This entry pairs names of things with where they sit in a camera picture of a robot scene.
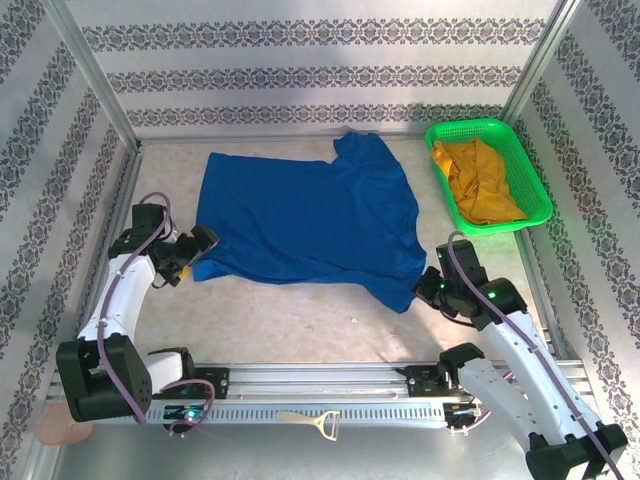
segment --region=tiled floor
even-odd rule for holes
[[[420,206],[418,237],[430,264],[454,229],[423,141],[387,145],[402,164]],[[134,194],[169,195],[181,231],[195,223],[202,175],[212,151],[295,160],[335,157],[330,141],[147,146]],[[473,240],[490,277],[507,277],[535,307],[512,234]],[[187,346],[196,362],[348,362],[436,360],[441,350],[472,341],[500,356],[473,329],[443,319],[415,300],[398,315],[355,285],[262,285],[236,277],[150,289],[135,343],[142,352]]]

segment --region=green basket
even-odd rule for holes
[[[437,140],[444,144],[464,143],[476,137],[493,147],[504,158],[507,183],[511,190],[511,196],[529,219],[485,226],[467,222],[458,211],[447,178],[438,165],[433,162],[456,227],[467,235],[486,235],[489,233],[514,232],[522,228],[540,225],[549,220],[553,213],[549,195],[547,195],[542,182],[540,182],[536,171],[533,169],[529,157],[527,157],[522,145],[520,145],[518,137],[506,123],[490,118],[440,123],[427,131],[426,141],[429,152],[432,152],[433,144]]]

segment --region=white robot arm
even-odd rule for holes
[[[214,247],[218,237],[197,225],[192,235],[176,236],[162,205],[138,204],[132,210],[132,228],[109,248],[109,276],[89,322],[77,339],[62,343],[56,353],[67,403],[78,422],[128,416],[132,408],[138,416],[144,414],[153,395],[195,375],[185,348],[152,352],[142,360],[134,334],[142,302],[156,276],[165,285],[177,286],[185,268]],[[149,242],[163,226],[162,235]]]
[[[118,255],[109,262],[107,283],[89,322],[78,334],[78,340],[86,342],[97,340],[100,311],[105,301],[107,288],[118,275],[129,256],[130,254]],[[105,338],[117,334],[129,337],[131,343],[134,343],[136,323],[140,315],[142,301],[155,277],[156,269],[148,255],[138,256],[133,260],[122,274],[122,279],[109,302]],[[151,377],[152,395],[159,393],[170,383],[181,380],[184,376],[184,366],[180,352],[157,352],[147,356],[143,362]]]
[[[186,349],[152,352],[143,361],[133,343],[142,302],[155,277],[176,286],[184,268],[218,241],[210,229],[198,226],[193,236],[176,237],[169,224],[162,238],[143,248],[167,220],[165,213],[160,205],[133,207],[132,228],[109,249],[109,278],[98,305],[77,339],[58,349],[56,361],[76,421],[128,416],[132,409],[146,412],[152,396],[167,385],[194,379]],[[605,462],[617,474],[611,462],[627,445],[620,426],[604,425],[564,378],[511,282],[489,281],[470,242],[452,245],[453,259],[447,245],[437,249],[442,274],[429,267],[414,293],[448,318],[459,314],[471,319],[501,352],[524,396],[470,343],[440,354],[442,381],[447,378],[480,399],[507,426],[524,450],[534,479],[595,478]],[[464,279],[460,268],[466,271]],[[98,347],[104,347],[106,357]],[[114,373],[100,368],[105,358],[122,383],[119,388]]]
[[[525,452],[534,479],[595,478],[627,445],[619,425],[604,425],[562,375],[511,282],[489,281],[471,242],[437,248],[442,274],[429,267],[414,293],[445,317],[469,318],[503,356],[522,393],[471,343],[440,354],[443,378],[480,399]]]

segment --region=yellow cloth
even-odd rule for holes
[[[469,143],[435,142],[432,155],[468,222],[495,225],[528,218],[509,194],[504,159],[479,138]]]

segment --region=floral pattern wall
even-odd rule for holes
[[[0,479],[17,478],[78,327],[124,143],[38,0],[0,5]]]
[[[640,15],[637,0],[578,9],[516,130],[554,214],[529,231],[567,343],[640,476]]]
[[[70,0],[143,139],[498,116],[555,0]]]

